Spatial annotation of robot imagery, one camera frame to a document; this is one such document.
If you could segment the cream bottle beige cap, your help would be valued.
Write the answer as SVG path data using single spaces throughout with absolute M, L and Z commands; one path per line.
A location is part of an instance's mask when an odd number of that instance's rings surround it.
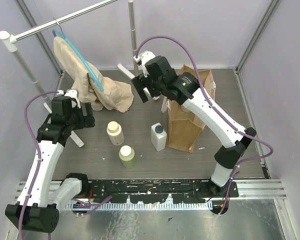
M 184 107 L 183 105 L 181 106 L 181 110 L 182 110 L 184 113 L 190 113 L 190 112 L 191 112 L 188 108 Z

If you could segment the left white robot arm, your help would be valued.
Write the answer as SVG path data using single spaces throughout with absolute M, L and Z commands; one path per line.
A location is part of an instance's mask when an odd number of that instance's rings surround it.
M 72 131 L 95 126 L 91 105 L 85 107 L 86 115 L 74 89 L 60 90 L 52 99 L 51 113 L 35 135 L 36 153 L 25 186 L 16 203 L 5 208 L 5 216 L 16 228 L 50 234 L 68 202 L 89 195 L 90 184 L 83 173 L 69 173 L 57 190 L 49 192 L 56 164 Z

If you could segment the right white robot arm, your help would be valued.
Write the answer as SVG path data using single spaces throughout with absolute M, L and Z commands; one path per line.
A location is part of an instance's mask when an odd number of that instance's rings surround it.
M 190 72 L 177 74 L 166 57 L 146 51 L 134 57 L 134 62 L 142 67 L 142 73 L 131 81 L 143 103 L 148 101 L 148 96 L 163 95 L 195 114 L 220 140 L 222 146 L 214 155 L 216 166 L 210 177 L 209 191 L 221 197 L 227 191 L 231 172 L 256 131 L 234 121 L 205 89 L 201 89 L 198 77 Z

